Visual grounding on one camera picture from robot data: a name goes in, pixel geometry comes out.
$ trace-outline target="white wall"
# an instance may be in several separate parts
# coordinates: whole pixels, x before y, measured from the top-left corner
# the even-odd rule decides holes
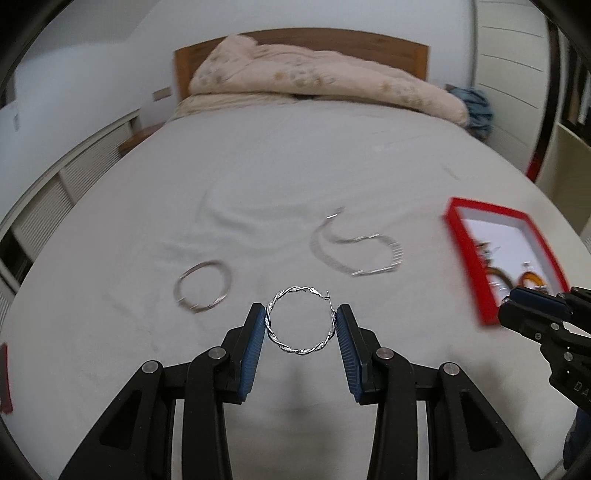
[[[16,72],[20,129],[0,112],[0,218],[60,157],[143,106],[166,119],[173,51],[211,38],[284,27],[382,33],[431,47],[428,78],[468,86],[472,0],[74,0],[39,36]]]

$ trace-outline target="orange earring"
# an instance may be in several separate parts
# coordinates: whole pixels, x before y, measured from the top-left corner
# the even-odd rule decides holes
[[[530,263],[529,262],[525,262],[523,264],[523,266],[525,268],[529,268]],[[525,283],[533,283],[534,287],[529,287],[532,288],[533,290],[538,290],[538,291],[542,291],[544,293],[548,293],[548,285],[546,284],[546,281],[540,277],[536,272],[533,272],[531,270],[526,270],[524,273],[521,274],[521,276],[519,277],[519,280],[517,281],[517,285],[520,287],[528,287]]]

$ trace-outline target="red jewelry box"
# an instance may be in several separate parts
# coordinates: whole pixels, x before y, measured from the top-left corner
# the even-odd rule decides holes
[[[490,243],[494,251],[499,252],[496,256],[491,255],[491,267],[499,268],[507,277],[515,278],[514,284],[527,269],[539,273],[550,294],[569,290],[569,284],[552,250],[526,213],[453,197],[445,220],[462,257],[483,325],[499,323],[497,313],[500,300],[498,291],[493,292],[491,288],[486,265],[477,247],[479,243]]]

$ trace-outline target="red object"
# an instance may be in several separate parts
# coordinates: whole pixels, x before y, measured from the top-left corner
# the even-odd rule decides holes
[[[535,183],[535,181],[538,179],[541,168],[542,159],[538,155],[534,155],[534,158],[530,162],[530,166],[527,168],[527,173],[525,176]]]
[[[8,347],[0,345],[0,412],[12,413],[12,401],[8,387]]]
[[[496,305],[496,301],[489,286],[489,281],[485,273],[485,269],[482,264],[482,260],[476,250],[474,239],[470,236],[470,233],[464,226],[462,216],[460,214],[460,208],[469,208],[474,210],[482,210],[485,212],[497,213],[499,215],[513,217],[525,222],[527,227],[533,233],[535,240],[543,250],[548,263],[554,270],[556,278],[560,287],[563,291],[569,290],[569,284],[566,281],[560,265],[556,261],[552,250],[544,240],[544,237],[534,224],[530,217],[523,212],[513,210],[507,207],[501,207],[498,205],[492,205],[490,203],[477,202],[476,200],[461,199],[452,197],[450,204],[445,214],[445,219],[451,230],[451,233],[456,241],[457,248],[464,261],[464,268],[466,274],[470,278],[472,288],[476,297],[476,304],[480,312],[480,321],[483,325],[497,325],[499,320],[497,319],[497,313],[499,307]]]

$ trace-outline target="radiator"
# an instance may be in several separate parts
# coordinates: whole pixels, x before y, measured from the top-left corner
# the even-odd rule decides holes
[[[129,122],[97,140],[60,170],[60,178],[74,203],[117,161],[118,147],[132,135]]]
[[[0,278],[0,329],[2,328],[2,322],[6,318],[13,298],[12,291]]]
[[[59,178],[53,177],[14,220],[12,233],[33,261],[72,206]]]

